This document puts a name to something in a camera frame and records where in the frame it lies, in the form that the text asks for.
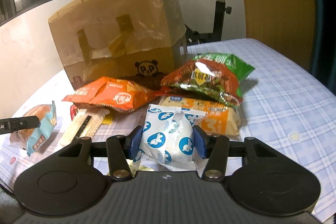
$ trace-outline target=metal screw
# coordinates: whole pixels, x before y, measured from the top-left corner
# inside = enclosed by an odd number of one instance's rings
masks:
[[[222,172],[218,170],[207,170],[207,172],[205,172],[205,175],[211,179],[218,179],[222,176]]]
[[[112,175],[118,179],[123,179],[129,176],[129,172],[127,170],[117,170]]]

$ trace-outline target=plaid tablecloth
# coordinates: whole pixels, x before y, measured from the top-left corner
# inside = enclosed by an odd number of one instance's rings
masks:
[[[312,171],[321,183],[321,195],[313,214],[325,221],[336,212],[336,97],[318,80],[280,53],[253,39],[236,39],[188,47],[189,54],[232,52],[255,66],[241,83],[241,138],[256,137]],[[13,187],[17,176],[50,155],[70,124],[71,103],[61,99],[73,92],[64,71],[43,85],[14,115],[22,116],[37,104],[56,102],[58,124],[40,151],[28,157],[23,150],[9,146],[9,136],[0,136],[0,178]],[[143,125],[146,106],[130,115],[117,114],[109,126],[101,126],[93,141],[129,134]],[[11,165],[12,157],[16,161]],[[241,166],[241,160],[228,161],[227,175]],[[107,159],[95,159],[95,167],[108,172]]]

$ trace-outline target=blue circle print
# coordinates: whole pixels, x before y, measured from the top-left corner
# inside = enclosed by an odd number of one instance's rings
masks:
[[[141,154],[144,153],[142,149],[139,148],[137,155],[133,159],[133,162],[137,162],[138,160],[141,159]]]
[[[160,108],[151,108],[151,109],[148,110],[148,112],[157,113],[157,112],[162,112],[162,110]]]
[[[165,141],[166,141],[166,136],[161,132],[155,133],[149,136],[147,139],[148,145],[152,148],[159,148],[163,146]]]
[[[171,156],[168,151],[165,150],[165,164],[171,163]]]
[[[159,118],[160,121],[164,121],[164,120],[169,119],[173,115],[174,115],[173,112],[162,112],[158,115],[158,118]]]
[[[150,122],[145,122],[145,124],[143,125],[143,131],[142,132],[145,132],[147,130],[149,130],[151,128],[151,123]]]
[[[196,119],[198,118],[198,115],[185,114],[185,117],[189,120],[190,124],[193,126]]]
[[[194,151],[193,141],[191,140],[191,138],[188,138],[188,137],[182,138],[180,140],[178,146],[179,146],[180,150],[182,151],[182,153],[184,153],[186,155],[191,155]]]

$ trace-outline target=brown wooden panel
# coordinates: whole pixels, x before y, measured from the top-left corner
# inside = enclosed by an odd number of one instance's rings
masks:
[[[244,0],[246,36],[309,68],[315,26],[314,0]]]

